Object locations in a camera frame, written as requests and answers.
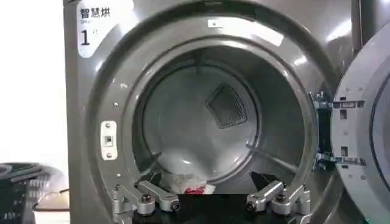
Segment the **metal bracket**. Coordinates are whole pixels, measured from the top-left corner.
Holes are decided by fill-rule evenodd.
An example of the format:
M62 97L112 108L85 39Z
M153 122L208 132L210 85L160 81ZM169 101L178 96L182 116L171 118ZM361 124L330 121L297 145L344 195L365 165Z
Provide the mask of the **metal bracket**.
M310 223L310 191L305 185L286 190L282 182L273 181L261 191L248 195L246 208L250 212L263 212L269 201L272 210L280 215L289 215L297 205L294 207L298 214L295 216L297 223Z
M271 201L277 194L283 192L283 183L274 181L261 191L250 194L246 198L247 210L262 212L266 209L267 202Z
M117 184L112 190L114 221L118 223L122 214L134 210L133 206L140 215L151 215L155 211L156 200L162 211L172 212L180 209L177 195L167 193L148 181L139 182L138 188Z
M141 181L138 188L144 194L151 195L157 200L160 209L165 212L174 212L180 209L179 198L175 194L170 194L149 181Z
M298 214L310 214L310 191L305 185L289 188L285 193L278 194L272 200L271 207L276 214L288 215L295 204L297 204Z

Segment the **sticker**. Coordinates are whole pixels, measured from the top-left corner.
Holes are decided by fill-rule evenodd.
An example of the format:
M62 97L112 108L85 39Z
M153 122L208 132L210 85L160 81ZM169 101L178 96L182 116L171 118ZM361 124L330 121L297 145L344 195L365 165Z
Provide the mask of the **sticker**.
M116 122L103 121L100 126L100 146L103 160L116 160L118 148L116 143Z
M131 11L131 0L83 0L77 5L77 48L83 58L91 57L107 34Z
M284 36L281 33L267 26L264 26L258 22L248 23L247 20L240 18L209 19L207 21L207 26L209 28L225 29L240 33L252 30L252 32L258 37L278 47L282 45L284 39Z

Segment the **bolt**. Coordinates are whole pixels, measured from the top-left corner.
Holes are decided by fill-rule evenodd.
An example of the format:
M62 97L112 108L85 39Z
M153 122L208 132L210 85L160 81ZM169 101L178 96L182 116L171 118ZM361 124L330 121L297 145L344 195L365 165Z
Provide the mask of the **bolt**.
M152 199L152 197L149 194L144 194L141 197L142 202L149 202Z
M178 201L172 202L171 210L174 212L177 212L178 210L180 210L180 202L178 202Z
M284 202L286 200L286 196L284 194L277 194L275 199L277 202Z
M247 211L250 211L250 212L255 212L256 211L256 206L253 202L248 202L248 204L246 204L246 209Z

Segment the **metal hinge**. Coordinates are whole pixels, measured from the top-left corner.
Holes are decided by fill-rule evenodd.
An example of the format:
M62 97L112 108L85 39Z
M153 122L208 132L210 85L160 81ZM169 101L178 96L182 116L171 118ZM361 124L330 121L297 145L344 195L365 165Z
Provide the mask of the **metal hinge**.
M328 162L330 164L339 164L339 165L354 165L354 166L366 166L366 161L361 158L348 157L348 156L333 156L332 153L317 153L317 157L314 163L323 169L327 170L326 164L321 163L321 161Z
M319 133L319 145L316 158L313 163L313 170L320 167L322 170L334 168L335 164L366 166L366 162L361 158L348 156L333 156L330 144L330 115L332 109L351 109L364 107L364 101L346 101L346 98L340 98L339 102L329 101L325 92L321 91L315 96L309 93L313 106L317 112L317 123Z
M351 108L362 108L364 107L364 100L347 100L346 98L341 98L340 101L329 102L328 97L325 92L321 91L313 96L311 93L309 94L315 109L323 110L323 109L351 109Z

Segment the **dryer door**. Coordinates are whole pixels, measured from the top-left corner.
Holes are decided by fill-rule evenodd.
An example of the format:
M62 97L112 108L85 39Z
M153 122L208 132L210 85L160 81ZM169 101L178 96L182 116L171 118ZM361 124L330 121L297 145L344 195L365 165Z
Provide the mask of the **dryer door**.
M390 24L358 54L344 76L331 116L340 176L370 223L390 221Z

